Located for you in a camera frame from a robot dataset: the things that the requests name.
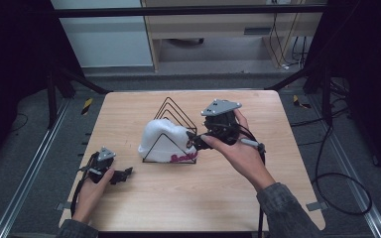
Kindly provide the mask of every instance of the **metal bracket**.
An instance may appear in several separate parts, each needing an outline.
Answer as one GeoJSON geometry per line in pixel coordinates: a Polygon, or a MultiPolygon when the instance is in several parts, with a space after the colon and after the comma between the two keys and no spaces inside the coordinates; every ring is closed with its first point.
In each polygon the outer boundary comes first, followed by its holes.
{"type": "Polygon", "coordinates": [[[202,116],[216,116],[228,111],[232,111],[236,108],[240,108],[242,104],[239,102],[230,102],[227,100],[214,99],[205,110],[200,112],[202,116]]]}
{"type": "Polygon", "coordinates": [[[116,156],[116,153],[110,151],[109,149],[102,147],[98,154],[98,161],[104,161],[107,159],[111,159],[116,156]]]}
{"type": "Polygon", "coordinates": [[[308,211],[325,210],[329,208],[326,202],[318,202],[318,201],[306,204],[306,207],[308,208],[308,211]]]}
{"type": "Polygon", "coordinates": [[[55,206],[55,210],[63,211],[64,209],[70,209],[70,201],[65,203],[60,202],[55,206]]]}

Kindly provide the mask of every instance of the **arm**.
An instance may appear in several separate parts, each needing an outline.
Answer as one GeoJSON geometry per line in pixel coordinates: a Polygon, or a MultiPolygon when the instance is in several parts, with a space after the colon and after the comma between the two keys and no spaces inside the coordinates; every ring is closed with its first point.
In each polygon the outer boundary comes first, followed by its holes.
{"type": "MultiPolygon", "coordinates": [[[[246,118],[235,109],[240,125],[249,128],[246,118]]],[[[220,140],[201,136],[212,148],[220,152],[228,162],[246,177],[258,192],[257,198],[267,215],[272,237],[320,237],[320,231],[302,209],[286,186],[275,182],[269,174],[257,149],[237,141],[229,146],[220,140]]]]}
{"type": "Polygon", "coordinates": [[[114,170],[109,169],[99,183],[87,179],[78,196],[76,212],[71,220],[65,220],[58,232],[58,238],[95,238],[98,231],[88,226],[89,217],[103,195],[104,189],[113,177],[114,170]]]}

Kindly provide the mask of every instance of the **human hand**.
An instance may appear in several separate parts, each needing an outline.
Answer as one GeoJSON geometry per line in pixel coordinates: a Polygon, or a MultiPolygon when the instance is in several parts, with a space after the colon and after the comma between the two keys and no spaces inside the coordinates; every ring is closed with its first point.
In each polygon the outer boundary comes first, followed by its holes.
{"type": "MultiPolygon", "coordinates": [[[[247,119],[238,109],[234,109],[234,114],[238,123],[249,129],[247,119]]],[[[201,138],[210,147],[220,152],[239,173],[245,176],[255,187],[256,191],[260,191],[275,183],[272,176],[266,170],[258,150],[240,142],[240,139],[245,138],[244,135],[240,134],[237,142],[231,146],[215,137],[202,135],[201,138]]]]}
{"type": "Polygon", "coordinates": [[[88,224],[92,211],[103,195],[104,189],[113,175],[114,170],[110,168],[98,183],[94,183],[90,178],[85,180],[78,195],[78,203],[76,204],[75,214],[72,220],[88,224]]]}

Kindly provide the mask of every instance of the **black curtain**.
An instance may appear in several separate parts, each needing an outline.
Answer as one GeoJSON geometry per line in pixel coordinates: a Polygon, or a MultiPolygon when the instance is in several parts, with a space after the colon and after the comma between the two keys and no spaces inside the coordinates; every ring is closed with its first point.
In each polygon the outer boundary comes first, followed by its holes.
{"type": "MultiPolygon", "coordinates": [[[[323,14],[307,65],[317,60],[329,39],[334,41],[324,57],[333,76],[348,80],[350,109],[381,165],[381,1],[360,0],[354,12],[323,14]]],[[[320,85],[320,76],[309,77],[307,84],[320,85]]]]}
{"type": "Polygon", "coordinates": [[[59,19],[29,17],[31,10],[54,8],[49,0],[0,0],[0,147],[18,102],[46,88],[52,62],[84,76],[59,19]]]}

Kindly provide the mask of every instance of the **finger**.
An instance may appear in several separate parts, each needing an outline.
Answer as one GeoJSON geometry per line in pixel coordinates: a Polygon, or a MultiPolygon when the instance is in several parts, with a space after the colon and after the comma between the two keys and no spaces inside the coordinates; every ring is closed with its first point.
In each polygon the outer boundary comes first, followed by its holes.
{"type": "Polygon", "coordinates": [[[106,171],[103,178],[101,178],[99,184],[107,185],[109,181],[113,178],[114,170],[112,168],[109,168],[109,170],[106,171]]]}
{"type": "Polygon", "coordinates": [[[246,127],[247,129],[249,129],[249,125],[247,124],[247,119],[246,119],[246,117],[243,116],[243,114],[240,112],[240,110],[234,109],[233,112],[234,112],[234,115],[236,116],[236,119],[239,122],[239,124],[246,127]]]}
{"type": "Polygon", "coordinates": [[[213,149],[219,151],[219,152],[223,152],[224,151],[224,147],[226,146],[222,141],[218,140],[217,138],[215,137],[211,137],[211,136],[206,136],[206,135],[201,135],[200,138],[205,141],[210,147],[212,147],[213,149]]]}

